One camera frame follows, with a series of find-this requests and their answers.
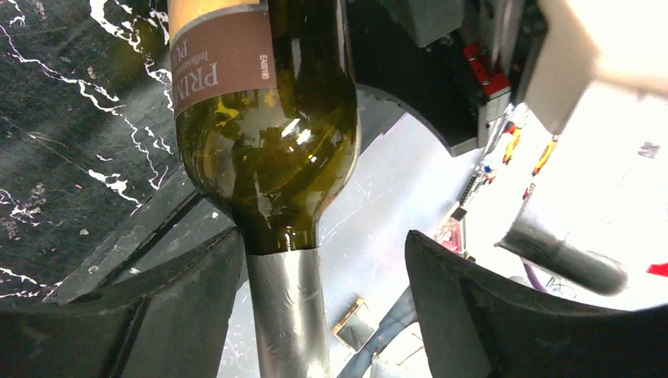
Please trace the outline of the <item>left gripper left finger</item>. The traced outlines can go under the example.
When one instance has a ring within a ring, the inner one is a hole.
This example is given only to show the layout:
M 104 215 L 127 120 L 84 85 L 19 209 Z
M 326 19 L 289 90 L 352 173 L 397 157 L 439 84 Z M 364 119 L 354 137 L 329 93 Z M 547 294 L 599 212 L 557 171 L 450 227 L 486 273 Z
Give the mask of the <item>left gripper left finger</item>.
M 214 377 L 243 265 L 234 228 L 119 283 L 1 313 L 4 377 Z

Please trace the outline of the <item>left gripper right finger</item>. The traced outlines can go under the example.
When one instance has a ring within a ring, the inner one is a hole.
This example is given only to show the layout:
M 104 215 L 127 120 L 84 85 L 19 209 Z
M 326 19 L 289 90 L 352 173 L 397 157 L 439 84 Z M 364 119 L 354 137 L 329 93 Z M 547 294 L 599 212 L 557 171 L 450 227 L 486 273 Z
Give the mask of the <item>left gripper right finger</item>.
M 406 236 L 434 377 L 664 377 L 667 308 L 621 311 L 544 294 Z

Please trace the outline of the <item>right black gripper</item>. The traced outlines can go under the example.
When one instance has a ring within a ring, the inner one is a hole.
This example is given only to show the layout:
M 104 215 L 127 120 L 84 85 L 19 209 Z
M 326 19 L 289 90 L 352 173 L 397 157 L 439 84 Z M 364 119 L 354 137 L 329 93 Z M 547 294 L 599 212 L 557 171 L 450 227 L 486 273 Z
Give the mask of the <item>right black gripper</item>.
M 396 105 L 459 156 L 525 99 L 547 20 L 536 1 L 349 1 L 362 101 Z

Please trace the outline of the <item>dark bottle grey cap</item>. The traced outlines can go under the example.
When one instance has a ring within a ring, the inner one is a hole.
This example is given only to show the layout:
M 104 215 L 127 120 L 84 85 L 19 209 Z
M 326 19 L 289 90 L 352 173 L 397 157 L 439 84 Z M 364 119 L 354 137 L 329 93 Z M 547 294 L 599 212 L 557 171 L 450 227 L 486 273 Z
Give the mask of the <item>dark bottle grey cap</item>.
M 360 130 L 341 1 L 171 1 L 173 112 L 193 184 L 243 237 L 263 377 L 331 376 L 318 222 Z

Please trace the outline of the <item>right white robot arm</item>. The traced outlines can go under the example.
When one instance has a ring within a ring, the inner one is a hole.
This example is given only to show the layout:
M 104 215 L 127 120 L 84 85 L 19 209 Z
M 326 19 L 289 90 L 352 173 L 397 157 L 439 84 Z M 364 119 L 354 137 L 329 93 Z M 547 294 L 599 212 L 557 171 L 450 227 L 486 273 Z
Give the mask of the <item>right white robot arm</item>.
M 667 93 L 664 1 L 350 1 L 360 91 L 459 156 L 526 104 L 553 134 L 593 81 Z

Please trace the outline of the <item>tools on floor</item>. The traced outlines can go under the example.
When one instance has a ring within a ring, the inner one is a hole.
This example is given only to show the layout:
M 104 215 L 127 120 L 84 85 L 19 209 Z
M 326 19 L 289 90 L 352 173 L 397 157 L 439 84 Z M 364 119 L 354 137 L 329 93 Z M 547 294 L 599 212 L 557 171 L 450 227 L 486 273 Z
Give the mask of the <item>tools on floor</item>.
M 556 149 L 559 135 L 548 132 L 538 120 L 510 120 L 503 129 L 502 140 L 502 163 L 518 163 L 535 178 Z

